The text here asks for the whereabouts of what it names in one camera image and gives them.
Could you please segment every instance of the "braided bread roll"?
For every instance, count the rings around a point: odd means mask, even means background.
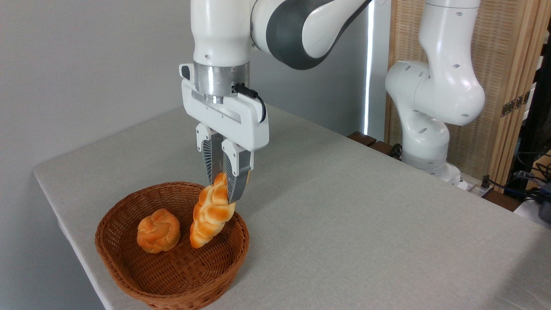
[[[193,208],[193,223],[190,228],[191,246],[200,248],[224,228],[234,215],[235,202],[228,203],[228,178],[219,173],[214,184],[199,194],[199,202]]]

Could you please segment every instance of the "round bread roll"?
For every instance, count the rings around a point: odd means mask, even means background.
[[[148,253],[172,249],[180,239],[180,222],[166,209],[158,209],[138,225],[138,245]]]

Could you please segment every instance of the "bread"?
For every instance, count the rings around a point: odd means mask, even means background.
[[[228,179],[219,173],[214,184],[199,194],[199,202],[193,208],[193,223],[190,228],[191,246],[200,248],[224,228],[234,215],[235,202],[228,203]]]
[[[138,225],[138,245],[148,253],[172,249],[180,239],[180,222],[166,209],[158,209]]]

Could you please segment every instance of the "basket rim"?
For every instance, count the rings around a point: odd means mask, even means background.
[[[248,240],[248,238],[245,237],[245,235],[247,235],[247,228],[246,228],[246,225],[245,225],[245,222],[244,222],[243,218],[237,212],[234,212],[233,217],[236,217],[236,223],[239,225],[241,235],[243,236],[243,242],[241,243],[240,250],[236,255],[236,259],[231,263],[231,265],[228,267],[228,269],[226,271],[224,271],[223,274],[219,275],[218,277],[216,277],[216,278],[214,278],[210,281],[204,282],[201,286],[199,286],[197,288],[194,288],[193,290],[188,290],[186,292],[170,294],[170,295],[152,294],[152,293],[144,292],[144,291],[141,291],[141,290],[136,290],[135,288],[133,288],[132,285],[130,285],[129,281],[125,277],[122,276],[123,273],[121,272],[121,269],[114,263],[114,260],[111,256],[111,254],[105,249],[105,246],[104,246],[105,236],[104,236],[104,234],[106,233],[106,229],[101,229],[106,224],[106,222],[104,222],[104,219],[108,218],[108,216],[110,217],[113,213],[118,212],[120,210],[121,206],[127,200],[133,198],[135,195],[138,195],[139,193],[141,193],[143,191],[151,190],[151,189],[162,187],[162,186],[174,186],[174,185],[176,185],[176,186],[190,186],[190,187],[198,188],[198,189],[201,189],[201,190],[204,189],[204,187],[205,187],[201,184],[190,183],[190,182],[186,182],[186,181],[172,181],[172,182],[165,182],[165,183],[160,183],[160,184],[155,184],[155,185],[148,186],[146,188],[140,189],[138,191],[135,191],[133,193],[130,193],[130,194],[126,195],[123,199],[121,199],[119,202],[117,202],[105,214],[105,216],[101,219],[100,223],[98,224],[98,228],[97,228],[96,234],[95,234],[96,250],[97,250],[97,252],[99,252],[101,259],[104,261],[104,264],[107,265],[106,267],[107,267],[107,270],[109,271],[111,277],[117,277],[120,280],[120,283],[123,284],[123,286],[121,286],[121,285],[117,285],[117,286],[119,288],[121,288],[122,290],[124,290],[127,294],[131,295],[132,297],[136,298],[137,296],[140,296],[140,297],[149,297],[149,298],[156,298],[156,299],[170,299],[170,298],[175,298],[175,297],[182,297],[184,295],[196,294],[197,292],[200,292],[202,295],[206,295],[206,294],[209,294],[212,291],[217,290],[217,287],[219,286],[219,284],[222,284],[225,281],[227,281],[227,278],[228,278],[229,275],[231,275],[233,273],[237,273],[239,271],[240,266],[243,264],[243,261],[245,260],[246,253],[247,253],[247,250],[249,248],[249,240]],[[204,289],[205,287],[211,287],[212,289],[205,290]]]

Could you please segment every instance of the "white wall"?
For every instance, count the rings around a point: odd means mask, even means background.
[[[256,53],[252,86],[335,131],[361,130],[364,20],[309,72]],[[102,308],[31,171],[181,106],[177,67],[192,51],[189,1],[0,2],[0,309]]]
[[[368,64],[368,121],[364,124],[364,129],[367,129],[366,134],[381,141],[385,139],[385,79],[388,72],[391,5],[391,0],[376,0],[369,4],[373,18],[369,22],[371,63]]]

